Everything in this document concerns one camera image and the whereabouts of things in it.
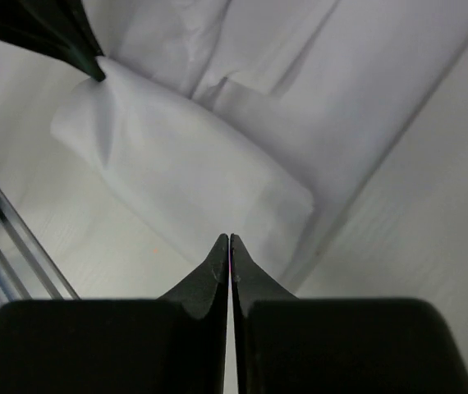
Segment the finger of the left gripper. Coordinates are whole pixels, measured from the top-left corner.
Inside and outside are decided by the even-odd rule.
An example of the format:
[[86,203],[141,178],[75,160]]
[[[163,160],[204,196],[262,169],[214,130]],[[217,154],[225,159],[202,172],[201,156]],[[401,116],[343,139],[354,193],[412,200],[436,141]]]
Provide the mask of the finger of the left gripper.
[[96,81],[103,54],[82,11],[0,11],[0,41],[65,62]]
[[81,1],[0,1],[0,40],[50,57],[103,54]]

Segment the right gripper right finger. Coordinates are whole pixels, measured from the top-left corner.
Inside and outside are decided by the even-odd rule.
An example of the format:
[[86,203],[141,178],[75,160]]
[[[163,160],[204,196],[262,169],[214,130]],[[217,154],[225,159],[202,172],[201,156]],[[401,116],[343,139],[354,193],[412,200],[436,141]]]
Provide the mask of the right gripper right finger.
[[301,299],[230,238],[241,393],[468,393],[443,316],[413,298]]

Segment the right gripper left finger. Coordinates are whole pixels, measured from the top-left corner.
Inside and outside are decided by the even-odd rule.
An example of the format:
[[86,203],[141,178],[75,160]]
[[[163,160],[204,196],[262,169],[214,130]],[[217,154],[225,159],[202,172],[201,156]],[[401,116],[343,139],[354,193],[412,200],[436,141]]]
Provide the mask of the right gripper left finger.
[[22,300],[0,309],[0,393],[220,393],[228,238],[157,299]]

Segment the white t shirt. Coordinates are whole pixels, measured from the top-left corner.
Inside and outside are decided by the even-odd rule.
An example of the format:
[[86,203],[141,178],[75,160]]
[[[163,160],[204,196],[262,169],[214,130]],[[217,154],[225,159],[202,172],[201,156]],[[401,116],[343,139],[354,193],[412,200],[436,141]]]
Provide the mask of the white t shirt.
[[468,1],[112,5],[52,135],[198,263],[237,234],[293,285],[468,44]]

